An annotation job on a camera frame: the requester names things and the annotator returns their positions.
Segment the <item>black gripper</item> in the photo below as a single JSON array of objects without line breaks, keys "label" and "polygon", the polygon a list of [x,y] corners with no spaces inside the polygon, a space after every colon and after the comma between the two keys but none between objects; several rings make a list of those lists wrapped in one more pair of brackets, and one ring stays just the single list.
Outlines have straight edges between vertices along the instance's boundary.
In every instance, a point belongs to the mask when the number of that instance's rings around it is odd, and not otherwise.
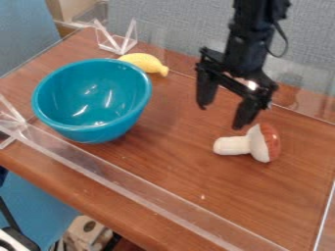
[{"label": "black gripper", "polygon": [[250,125],[261,110],[271,106],[274,92],[279,85],[262,69],[242,73],[225,63],[225,54],[202,47],[197,71],[197,103],[202,110],[214,102],[219,85],[239,95],[243,100],[235,111],[234,129]]}]

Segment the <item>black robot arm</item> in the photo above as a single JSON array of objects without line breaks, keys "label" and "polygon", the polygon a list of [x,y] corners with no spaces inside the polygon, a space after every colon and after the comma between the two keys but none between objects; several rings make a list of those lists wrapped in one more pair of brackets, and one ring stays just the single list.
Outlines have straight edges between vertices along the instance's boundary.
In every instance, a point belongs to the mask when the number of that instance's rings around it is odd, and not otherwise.
[{"label": "black robot arm", "polygon": [[197,70],[197,103],[202,109],[214,102],[223,86],[242,97],[233,128],[250,125],[262,110],[270,108],[278,83],[263,72],[275,32],[289,44],[279,20],[287,17],[290,0],[235,0],[235,14],[225,52],[201,48]]}]

